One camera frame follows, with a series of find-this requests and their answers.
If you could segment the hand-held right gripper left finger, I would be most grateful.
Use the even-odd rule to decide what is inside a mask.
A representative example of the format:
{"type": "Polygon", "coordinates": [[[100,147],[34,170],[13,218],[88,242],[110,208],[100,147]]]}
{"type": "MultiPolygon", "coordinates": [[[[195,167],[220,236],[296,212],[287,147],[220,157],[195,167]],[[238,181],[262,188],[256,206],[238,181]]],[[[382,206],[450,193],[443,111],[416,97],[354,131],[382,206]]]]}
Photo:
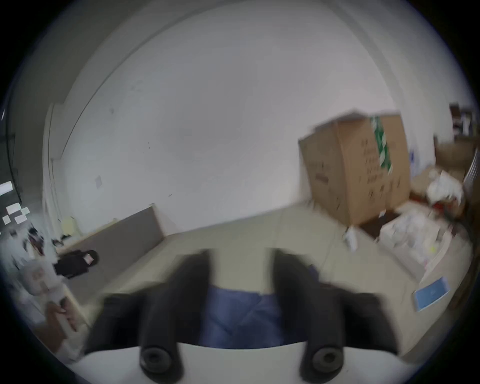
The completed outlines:
{"type": "Polygon", "coordinates": [[[197,345],[211,278],[207,249],[183,257],[165,282],[103,299],[90,328],[85,356],[139,347],[139,366],[153,381],[179,381],[184,374],[180,343],[197,345]]]}

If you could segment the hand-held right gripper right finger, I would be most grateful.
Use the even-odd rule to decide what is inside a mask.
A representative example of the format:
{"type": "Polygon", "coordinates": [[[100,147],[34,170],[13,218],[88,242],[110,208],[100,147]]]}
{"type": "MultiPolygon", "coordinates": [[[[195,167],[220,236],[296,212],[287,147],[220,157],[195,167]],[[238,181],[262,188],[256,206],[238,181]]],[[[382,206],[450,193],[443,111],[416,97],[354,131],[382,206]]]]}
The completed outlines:
{"type": "Polygon", "coordinates": [[[343,368],[344,348],[397,356],[399,345],[381,297],[325,283],[297,255],[273,249],[273,290],[286,344],[306,342],[299,375],[327,383],[343,368]]]}

